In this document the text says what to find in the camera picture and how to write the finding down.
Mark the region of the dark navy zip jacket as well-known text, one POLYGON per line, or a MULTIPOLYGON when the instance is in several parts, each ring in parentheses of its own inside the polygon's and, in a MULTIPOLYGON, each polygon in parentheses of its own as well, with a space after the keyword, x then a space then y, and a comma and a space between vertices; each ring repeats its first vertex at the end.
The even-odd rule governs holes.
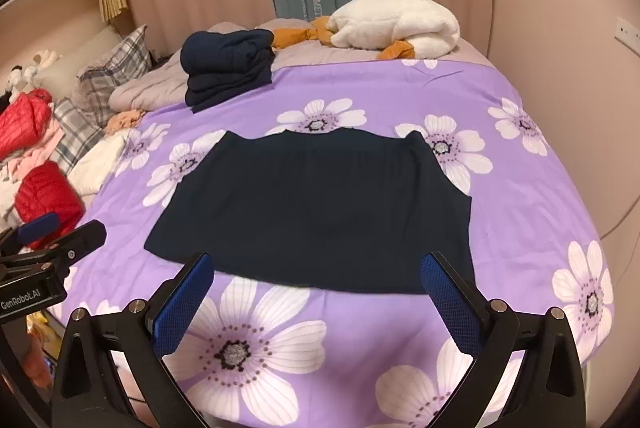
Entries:
POLYGON ((471 206, 420 133, 225 133, 177 185, 145 248, 173 263, 203 252, 217 271, 262 282, 419 294, 431 252, 473 278, 471 206))

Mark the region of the folded navy clothes stack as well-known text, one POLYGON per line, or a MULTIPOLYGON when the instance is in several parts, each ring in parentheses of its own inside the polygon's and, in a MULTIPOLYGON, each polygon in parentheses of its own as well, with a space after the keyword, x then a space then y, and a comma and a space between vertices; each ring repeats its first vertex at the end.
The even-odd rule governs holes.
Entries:
POLYGON ((264 29, 191 34, 180 51, 186 105, 198 113, 270 85, 273 38, 264 29))

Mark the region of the red puffer jacket lower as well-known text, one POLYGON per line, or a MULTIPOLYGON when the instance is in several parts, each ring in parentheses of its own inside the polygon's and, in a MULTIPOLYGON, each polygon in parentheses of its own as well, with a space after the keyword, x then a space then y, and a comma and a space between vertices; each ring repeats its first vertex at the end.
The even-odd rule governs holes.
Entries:
POLYGON ((27 246, 31 249, 45 248, 72 232, 85 212, 81 198, 58 165, 51 161, 33 168, 25 176, 15 194, 14 207, 24 223, 50 213, 58 216, 58 227, 28 243, 27 246))

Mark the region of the red puffer jacket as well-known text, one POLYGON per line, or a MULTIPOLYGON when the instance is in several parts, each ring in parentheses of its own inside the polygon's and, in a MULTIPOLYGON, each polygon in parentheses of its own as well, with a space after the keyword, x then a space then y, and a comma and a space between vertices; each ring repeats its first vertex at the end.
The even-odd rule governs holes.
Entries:
POLYGON ((24 223, 50 213, 58 216, 58 227, 28 243, 27 246, 31 249, 45 248, 72 232, 85 212, 81 198, 58 165, 51 161, 33 168, 25 176, 15 194, 14 207, 24 223))
POLYGON ((52 97, 38 88, 21 94, 1 114, 0 159, 35 145, 47 128, 52 97))

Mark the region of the white garment on bed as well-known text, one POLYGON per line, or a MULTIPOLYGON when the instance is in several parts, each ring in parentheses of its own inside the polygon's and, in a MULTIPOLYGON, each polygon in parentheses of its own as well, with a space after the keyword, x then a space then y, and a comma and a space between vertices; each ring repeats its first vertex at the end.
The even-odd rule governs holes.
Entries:
POLYGON ((129 129, 122 129, 105 136, 70 171, 68 182, 79 196, 100 191, 124 152, 129 133, 129 129))

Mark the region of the purple floral bed sheet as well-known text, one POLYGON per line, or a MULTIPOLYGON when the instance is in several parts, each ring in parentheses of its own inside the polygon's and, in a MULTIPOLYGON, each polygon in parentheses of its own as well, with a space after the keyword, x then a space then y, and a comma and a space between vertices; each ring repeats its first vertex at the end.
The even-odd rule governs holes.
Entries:
MULTIPOLYGON (((145 241, 176 192, 225 133, 257 139, 359 129, 420 133, 472 201, 472 280, 513 309, 562 310, 579 359, 611 332, 611 272, 596 228, 558 155, 497 69, 437 60, 293 66, 264 88, 193 113, 155 111, 87 211, 105 244, 77 263, 54 314, 122 311, 182 263, 145 241)), ((419 427, 448 399, 471 358, 422 289, 365 294, 262 282, 215 269, 166 362, 212 419, 250 427, 419 427)))

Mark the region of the red puffer jacket upper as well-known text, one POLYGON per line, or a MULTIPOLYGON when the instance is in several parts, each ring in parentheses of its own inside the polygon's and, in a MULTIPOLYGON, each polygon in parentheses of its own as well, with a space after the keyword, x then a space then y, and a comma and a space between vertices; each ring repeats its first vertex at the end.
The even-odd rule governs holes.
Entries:
POLYGON ((1 114, 0 159, 35 145, 47 128, 52 97, 38 88, 21 94, 1 114))

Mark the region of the plaid pillow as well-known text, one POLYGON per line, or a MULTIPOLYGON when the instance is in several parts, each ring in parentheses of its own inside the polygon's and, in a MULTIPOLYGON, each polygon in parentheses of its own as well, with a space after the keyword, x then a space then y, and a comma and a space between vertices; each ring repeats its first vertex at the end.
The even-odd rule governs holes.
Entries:
POLYGON ((146 24, 124 38, 104 60, 80 73, 69 97, 53 104, 53 118, 63 133, 50 160, 64 175, 105 136, 108 121, 116 114, 108 104, 116 88, 151 70, 146 46, 146 24))

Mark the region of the white plush toy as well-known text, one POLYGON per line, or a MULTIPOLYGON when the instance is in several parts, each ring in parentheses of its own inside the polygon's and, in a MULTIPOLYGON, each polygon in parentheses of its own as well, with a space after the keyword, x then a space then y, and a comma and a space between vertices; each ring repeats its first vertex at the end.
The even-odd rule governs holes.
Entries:
POLYGON ((35 89, 34 79, 39 71, 52 66, 60 55, 55 50, 39 50, 26 66, 13 66, 6 81, 7 92, 31 92, 35 89))

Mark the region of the beige grey quilt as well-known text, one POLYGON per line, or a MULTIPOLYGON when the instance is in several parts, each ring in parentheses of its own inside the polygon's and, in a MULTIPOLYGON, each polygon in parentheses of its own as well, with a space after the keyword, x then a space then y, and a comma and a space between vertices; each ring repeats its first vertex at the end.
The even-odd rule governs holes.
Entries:
MULTIPOLYGON (((309 23, 299 19, 273 19, 258 26, 258 28, 275 30, 283 26, 294 29, 310 29, 309 23)), ((210 32, 228 34, 245 30, 242 26, 232 22, 219 22, 213 25, 210 32)), ((186 80, 188 74, 182 70, 178 49, 169 60, 159 68, 118 86, 108 98, 108 105, 116 113, 128 110, 154 111, 171 104, 183 103, 186 94, 186 80)), ((276 53, 276 60, 272 70, 279 70, 287 66, 313 66, 314 64, 349 63, 372 61, 378 56, 378 51, 364 49, 332 48, 322 45, 319 40, 307 40, 276 53)), ((475 63, 480 66, 493 66, 492 63, 475 49, 469 42, 460 38, 454 51, 438 58, 442 61, 462 61, 475 63)))

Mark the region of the orange garment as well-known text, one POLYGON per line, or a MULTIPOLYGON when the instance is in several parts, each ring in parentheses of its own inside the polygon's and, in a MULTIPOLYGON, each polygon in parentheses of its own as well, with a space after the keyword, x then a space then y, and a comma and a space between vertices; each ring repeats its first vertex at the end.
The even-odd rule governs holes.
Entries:
POLYGON ((328 29, 330 17, 312 20, 306 28, 280 28, 272 31, 272 49, 279 61, 304 64, 345 63, 372 60, 416 60, 414 48, 407 40, 396 40, 382 50, 336 48, 328 29))

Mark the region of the white fluffy folded blanket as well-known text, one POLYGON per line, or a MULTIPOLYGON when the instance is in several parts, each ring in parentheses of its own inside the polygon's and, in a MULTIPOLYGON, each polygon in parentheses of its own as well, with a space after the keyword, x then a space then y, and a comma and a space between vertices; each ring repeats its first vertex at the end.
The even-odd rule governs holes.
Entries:
POLYGON ((351 0, 326 28, 334 47, 382 51, 402 40, 418 59, 448 55, 460 40, 456 16, 434 0, 351 0))

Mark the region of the white wall socket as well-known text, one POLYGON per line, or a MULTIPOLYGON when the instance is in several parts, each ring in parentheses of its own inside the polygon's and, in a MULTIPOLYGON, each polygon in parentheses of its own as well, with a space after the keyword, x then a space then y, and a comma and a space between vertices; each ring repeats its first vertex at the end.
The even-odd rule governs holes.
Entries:
POLYGON ((640 56, 640 31, 622 17, 616 18, 614 38, 640 56))

